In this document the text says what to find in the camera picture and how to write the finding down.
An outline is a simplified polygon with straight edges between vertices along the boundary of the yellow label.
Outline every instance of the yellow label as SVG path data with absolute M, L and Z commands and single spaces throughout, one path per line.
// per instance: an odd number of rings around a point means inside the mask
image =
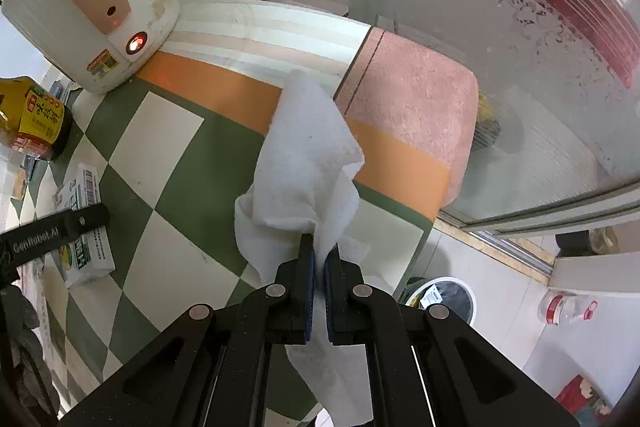
M 97 76 L 98 79 L 104 77 L 109 71 L 114 70 L 119 62 L 113 58 L 109 50 L 104 50 L 100 55 L 94 58 L 86 70 L 93 76 Z
M 47 92 L 31 89 L 27 93 L 20 118 L 20 133 L 30 134 L 53 145 L 60 134 L 65 106 Z
M 60 250 L 60 259 L 62 259 L 63 266 L 67 270 L 71 270 L 71 249 L 69 245 L 63 245 L 59 248 Z

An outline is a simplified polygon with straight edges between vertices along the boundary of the floor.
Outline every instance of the floor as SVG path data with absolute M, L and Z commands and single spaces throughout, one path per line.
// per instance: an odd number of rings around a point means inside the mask
M 615 405 L 640 365 L 640 301 L 596 299 L 590 321 L 545 328 L 524 372 L 551 396 L 557 396 L 575 375 L 583 375 Z
M 560 253 L 560 247 L 556 243 L 555 235 L 537 235 L 535 237 L 527 237 L 530 241 L 533 241 L 536 245 L 544 250 L 548 251 L 548 253 L 552 254 L 554 257 L 558 256 Z
M 464 243 L 432 230 L 412 277 L 457 277 L 476 295 L 474 328 L 523 368 L 542 334 L 536 315 L 546 286 Z

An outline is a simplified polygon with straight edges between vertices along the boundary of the white floor tile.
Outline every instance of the white floor tile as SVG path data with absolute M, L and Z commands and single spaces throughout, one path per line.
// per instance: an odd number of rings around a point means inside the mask
M 442 232 L 440 230 L 431 229 L 429 237 L 427 238 L 427 242 L 422 247 L 422 251 L 418 256 L 418 259 L 416 259 L 414 265 L 410 267 L 410 277 L 424 276 L 424 273 L 427 271 L 427 267 L 431 262 L 431 258 L 436 251 L 436 247 L 441 235 Z
M 317 403 L 316 406 L 311 411 L 309 411 L 309 413 L 302 419 L 302 421 L 310 422 L 313 418 L 318 416 L 321 410 L 322 410 L 322 404 Z
M 244 282 L 246 282 L 252 288 L 261 288 L 262 282 L 260 281 L 260 274 L 258 270 L 251 266 L 249 263 L 242 270 L 242 276 L 240 277 Z
M 65 355 L 66 368 L 68 368 L 69 373 L 74 377 L 80 389 L 87 394 L 94 391 L 100 385 L 100 382 L 98 382 L 98 379 L 95 378 L 91 370 L 86 367 L 82 357 L 78 354 L 68 337 L 65 339 Z
M 66 302 L 69 298 L 69 291 L 66 289 L 65 281 L 58 271 L 58 267 L 53 262 L 51 255 L 47 253 L 42 270 L 44 279 L 44 293 L 47 296 L 49 308 L 56 316 L 60 327 L 66 331 Z
M 360 265 L 363 275 L 380 275 L 393 289 L 400 283 L 423 234 L 412 223 L 365 200 L 360 200 L 344 233 L 371 246 Z
M 71 410 L 71 404 L 64 399 L 63 396 L 60 396 L 60 411 L 58 412 L 58 420 L 62 418 L 66 413 Z
M 20 224 L 24 225 L 30 221 L 33 221 L 33 218 L 36 215 L 36 208 L 33 206 L 33 199 L 31 198 L 31 194 L 29 189 L 27 188 L 24 193 L 24 199 L 22 200 L 22 210 L 20 211 Z
M 60 383 L 66 387 L 66 365 L 62 361 L 62 358 L 60 358 L 60 354 L 55 347 L 51 349 L 51 352 L 53 359 L 51 360 L 49 369 L 56 374 Z
M 43 217 L 56 211 L 56 205 L 53 201 L 54 196 L 58 193 L 58 186 L 53 179 L 51 167 L 47 165 L 47 170 L 42 177 L 40 188 L 38 189 L 38 201 L 36 202 L 36 216 Z
M 542 240 L 545 238 L 544 235 L 536 235 L 534 237 L 527 237 L 532 243 L 535 243 L 540 248 L 542 248 Z
M 102 370 L 103 380 L 107 380 L 113 373 L 122 367 L 122 362 L 111 352 L 111 349 L 107 351 L 107 360 L 104 362 L 104 369 Z
M 155 207 L 202 118 L 150 92 L 116 145 L 109 163 Z
M 94 144 L 89 141 L 86 135 L 82 135 L 78 147 L 76 147 L 76 150 L 71 155 L 69 165 L 65 172 L 65 185 L 70 179 L 76 177 L 76 174 L 78 173 L 78 165 L 81 163 L 86 163 L 87 165 L 95 167 L 98 171 L 98 180 L 102 178 L 102 174 L 107 167 L 107 160 L 104 159 L 102 154 L 100 154 Z
M 556 243 L 555 235 L 545 235 L 542 238 L 542 244 L 540 247 L 544 248 L 548 253 L 557 256 L 560 253 L 560 247 Z
M 334 422 L 331 420 L 329 413 L 326 409 L 322 409 L 316 417 L 315 427 L 334 427 Z
M 7 206 L 4 229 L 5 230 L 14 229 L 19 225 L 20 225 L 20 218 L 18 217 L 18 213 L 15 211 L 15 207 L 10 202 Z
M 449 235 L 442 234 L 425 277 L 457 277 L 476 295 L 474 329 L 502 345 L 522 302 L 529 278 Z
M 296 427 L 299 423 L 271 409 L 264 409 L 264 427 Z
M 91 119 L 94 117 L 95 110 L 98 109 L 100 102 L 104 99 L 103 94 L 93 94 L 86 89 L 76 98 L 76 103 L 71 109 L 71 113 L 74 116 L 74 120 L 78 124 L 78 127 L 82 129 L 82 132 L 86 131 L 89 127 Z
M 109 345 L 113 320 L 116 317 L 122 290 L 110 277 L 101 277 L 95 281 L 72 286 L 69 290 L 95 333 Z
M 223 308 L 238 276 L 153 212 L 127 273 L 124 293 L 159 330 L 189 307 Z
M 525 292 L 522 304 L 511 324 L 500 352 L 520 369 L 531 356 L 545 325 L 538 319 L 538 306 L 548 288 L 533 279 Z

